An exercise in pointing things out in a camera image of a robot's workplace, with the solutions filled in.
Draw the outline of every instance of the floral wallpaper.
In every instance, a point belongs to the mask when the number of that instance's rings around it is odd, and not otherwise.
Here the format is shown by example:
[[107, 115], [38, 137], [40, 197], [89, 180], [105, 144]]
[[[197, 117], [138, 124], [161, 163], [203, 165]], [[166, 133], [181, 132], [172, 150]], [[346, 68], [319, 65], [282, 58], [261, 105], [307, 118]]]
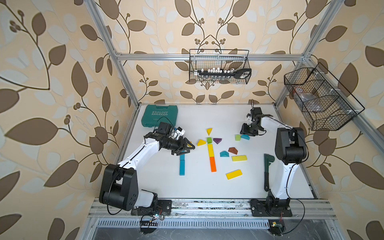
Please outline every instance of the floral wallpaper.
[[96, 0], [121, 53], [300, 54], [330, 0]]
[[[325, 65], [366, 107], [362, 112], [384, 134], [384, 2], [346, 0], [312, 57]], [[349, 122], [339, 131], [310, 131], [295, 102], [280, 107], [283, 120], [306, 129], [304, 163], [319, 197], [329, 199], [351, 240], [384, 239], [384, 157]]]
[[81, 232], [134, 110], [98, 35], [82, 1], [0, 0], [1, 239]]

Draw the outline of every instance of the wall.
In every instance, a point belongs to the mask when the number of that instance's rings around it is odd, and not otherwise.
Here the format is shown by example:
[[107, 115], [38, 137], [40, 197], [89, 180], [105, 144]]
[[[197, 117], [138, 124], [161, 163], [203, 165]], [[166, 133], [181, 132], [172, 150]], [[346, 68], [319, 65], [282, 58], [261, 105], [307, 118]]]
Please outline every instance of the wall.
[[0, 0], [0, 24], [0, 238], [75, 239], [133, 106], [82, 1]]
[[[383, 13], [383, 1], [345, 1], [313, 58], [353, 92], [366, 107], [362, 114], [384, 134]], [[280, 110], [286, 123], [307, 130], [310, 159], [304, 164], [319, 197], [330, 200], [345, 235], [384, 239], [384, 157], [353, 122], [339, 131], [314, 132], [292, 99]]]

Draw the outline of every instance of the black wire basket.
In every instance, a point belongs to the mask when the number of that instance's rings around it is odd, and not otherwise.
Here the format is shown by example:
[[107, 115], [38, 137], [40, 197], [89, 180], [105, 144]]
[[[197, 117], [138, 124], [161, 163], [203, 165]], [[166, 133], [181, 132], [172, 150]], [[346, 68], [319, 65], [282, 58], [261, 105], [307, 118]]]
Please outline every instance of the black wire basket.
[[252, 70], [248, 50], [190, 49], [189, 83], [247, 84]]
[[[300, 68], [285, 74], [284, 85], [311, 130], [336, 131], [365, 107], [324, 65], [319, 64], [315, 68]], [[324, 71], [337, 80], [338, 88], [326, 80]], [[347, 97], [349, 102], [354, 102], [354, 107], [347, 102]]]

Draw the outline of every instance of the metal beam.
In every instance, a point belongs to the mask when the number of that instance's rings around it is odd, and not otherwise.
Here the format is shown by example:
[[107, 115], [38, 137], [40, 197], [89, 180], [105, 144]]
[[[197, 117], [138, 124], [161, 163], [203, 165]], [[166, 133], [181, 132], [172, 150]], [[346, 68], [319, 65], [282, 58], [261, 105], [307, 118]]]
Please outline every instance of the metal beam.
[[[189, 54], [120, 54], [116, 55], [120, 61], [136, 60], [136, 61], [188, 61]], [[301, 61], [303, 56], [301, 54], [249, 54], [249, 61]]]
[[111, 56], [111, 60], [114, 63], [117, 72], [120, 74], [121, 81], [127, 90], [129, 96], [131, 97], [132, 104], [137, 108], [139, 106], [139, 101], [134, 93], [134, 90], [128, 80], [128, 77], [124, 71], [124, 67], [121, 62], [116, 58], [116, 50], [113, 47], [112, 40], [109, 36], [107, 28], [104, 25], [103, 19], [100, 16], [99, 11], [97, 10], [97, 5], [94, 0], [85, 0], [85, 5], [87, 6], [88, 12], [91, 15], [97, 29], [99, 30], [100, 37], [104, 42], [105, 48], [107, 49], [109, 55]]

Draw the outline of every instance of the yellow block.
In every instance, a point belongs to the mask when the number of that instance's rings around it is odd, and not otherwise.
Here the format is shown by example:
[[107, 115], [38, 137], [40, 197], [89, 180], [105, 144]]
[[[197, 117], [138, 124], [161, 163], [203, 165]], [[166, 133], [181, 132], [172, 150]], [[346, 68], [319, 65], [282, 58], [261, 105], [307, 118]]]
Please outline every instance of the yellow block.
[[209, 157], [214, 157], [214, 147], [212, 144], [208, 144]]
[[227, 175], [227, 178], [228, 178], [228, 180], [229, 180], [229, 179], [232, 179], [232, 178], [234, 178], [234, 177], [241, 176], [241, 175], [243, 175], [243, 173], [242, 173], [241, 170], [239, 169], [239, 170], [236, 170], [236, 171], [227, 173], [226, 175]]
[[201, 145], [204, 145], [206, 144], [207, 142], [205, 142], [204, 140], [201, 140], [197, 143], [198, 146], [201, 146]]
[[240, 155], [240, 156], [233, 156], [232, 162], [239, 162], [239, 161], [246, 161], [247, 156], [246, 155]]

